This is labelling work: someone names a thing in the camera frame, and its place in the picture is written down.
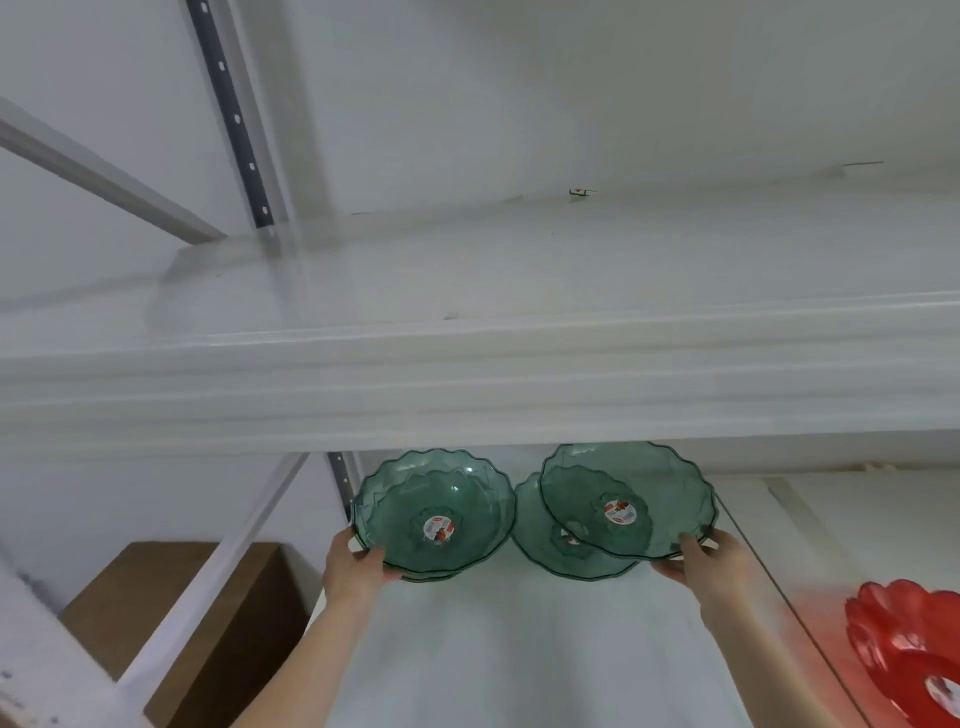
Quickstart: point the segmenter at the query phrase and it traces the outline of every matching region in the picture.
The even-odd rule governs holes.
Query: glass bowl
[[[681,533],[703,541],[717,518],[700,469],[654,443],[561,445],[543,461],[540,494],[579,541],[619,558],[676,556]]]
[[[638,563],[610,556],[578,541],[554,521],[540,497],[539,473],[531,473],[516,486],[516,525],[512,536],[528,559],[567,579],[609,579],[626,573]]]
[[[489,558],[515,519],[510,479],[461,449],[387,460],[353,500],[360,544],[386,547],[385,562],[415,579],[452,576]]]

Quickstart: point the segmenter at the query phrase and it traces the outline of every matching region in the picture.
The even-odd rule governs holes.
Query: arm
[[[704,625],[727,661],[754,726],[840,728],[756,617],[750,601],[750,552],[726,531],[715,528],[712,538],[717,549],[684,534],[682,562],[659,561],[654,569],[697,597]]]
[[[380,587],[400,574],[384,570],[383,548],[351,553],[353,529],[338,533],[326,556],[326,608],[233,728],[322,728]]]

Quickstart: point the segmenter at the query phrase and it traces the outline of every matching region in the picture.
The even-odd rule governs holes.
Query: white shelf
[[[364,215],[0,318],[7,453],[949,428],[960,205],[832,181]]]

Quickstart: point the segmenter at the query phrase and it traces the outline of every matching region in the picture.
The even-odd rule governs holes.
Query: hand
[[[718,548],[700,546],[690,534],[680,537],[682,561],[663,559],[654,570],[688,587],[700,602],[701,616],[708,622],[716,611],[749,605],[753,558],[750,551],[727,531],[710,533]]]
[[[399,579],[402,572],[383,566],[386,555],[383,546],[370,551],[351,551],[348,544],[354,533],[353,526],[348,526],[330,543],[324,572],[326,603],[346,603],[352,610],[370,609],[380,587]]]

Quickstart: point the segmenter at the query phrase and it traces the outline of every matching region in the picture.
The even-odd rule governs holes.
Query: brown cardboard box
[[[216,544],[127,546],[60,619],[117,679]],[[228,728],[297,644],[308,615],[280,544],[253,544],[145,711],[157,728]]]

